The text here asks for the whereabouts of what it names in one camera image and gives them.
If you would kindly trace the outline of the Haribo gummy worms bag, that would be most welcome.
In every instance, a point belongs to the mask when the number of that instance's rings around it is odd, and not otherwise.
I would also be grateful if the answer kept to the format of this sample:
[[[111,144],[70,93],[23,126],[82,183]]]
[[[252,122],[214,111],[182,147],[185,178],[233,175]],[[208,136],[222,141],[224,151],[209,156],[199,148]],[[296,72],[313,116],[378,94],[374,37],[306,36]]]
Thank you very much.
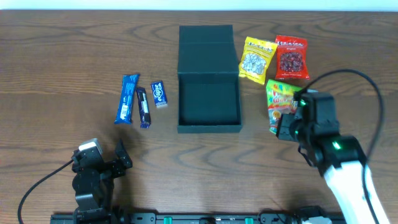
[[[297,103],[294,102],[294,93],[299,90],[301,88],[298,86],[268,80],[266,94],[271,133],[277,132],[277,126],[283,114],[295,112]]]

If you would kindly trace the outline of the long blue snack bar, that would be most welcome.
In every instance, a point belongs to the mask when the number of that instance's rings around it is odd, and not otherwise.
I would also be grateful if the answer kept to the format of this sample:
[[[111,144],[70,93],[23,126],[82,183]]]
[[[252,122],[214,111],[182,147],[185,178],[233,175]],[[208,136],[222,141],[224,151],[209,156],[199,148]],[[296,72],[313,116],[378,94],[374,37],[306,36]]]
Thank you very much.
[[[119,100],[118,111],[116,113],[115,124],[131,124],[132,104],[134,92],[138,83],[139,74],[124,75]]]

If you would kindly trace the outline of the red Hacks candy bag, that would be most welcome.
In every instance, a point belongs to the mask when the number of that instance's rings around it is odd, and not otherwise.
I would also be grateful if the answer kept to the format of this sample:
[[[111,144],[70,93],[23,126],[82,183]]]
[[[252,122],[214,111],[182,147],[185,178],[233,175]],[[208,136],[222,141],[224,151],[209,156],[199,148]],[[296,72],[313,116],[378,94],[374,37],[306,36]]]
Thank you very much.
[[[306,39],[277,35],[277,73],[276,79],[309,80],[310,75],[306,64],[308,42]]]

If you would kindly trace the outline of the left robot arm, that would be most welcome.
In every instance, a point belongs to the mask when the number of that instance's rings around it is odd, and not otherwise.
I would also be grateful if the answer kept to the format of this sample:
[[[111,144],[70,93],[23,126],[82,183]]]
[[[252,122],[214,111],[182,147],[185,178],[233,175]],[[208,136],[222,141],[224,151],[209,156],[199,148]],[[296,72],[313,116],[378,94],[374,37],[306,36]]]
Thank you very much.
[[[132,160],[122,140],[115,148],[116,158],[103,160],[103,150],[96,138],[84,142],[72,155],[72,181],[78,208],[74,223],[129,223],[129,215],[120,207],[112,206],[114,180],[126,174]]]

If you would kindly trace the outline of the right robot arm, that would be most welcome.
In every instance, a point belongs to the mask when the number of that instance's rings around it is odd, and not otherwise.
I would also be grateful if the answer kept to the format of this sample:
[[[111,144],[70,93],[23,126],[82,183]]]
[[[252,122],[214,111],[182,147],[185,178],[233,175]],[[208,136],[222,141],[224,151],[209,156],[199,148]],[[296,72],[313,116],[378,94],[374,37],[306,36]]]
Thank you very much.
[[[299,91],[293,104],[295,110],[279,120],[277,138],[298,143],[299,153],[333,192],[346,223],[389,223],[359,141],[340,134],[334,98]]]

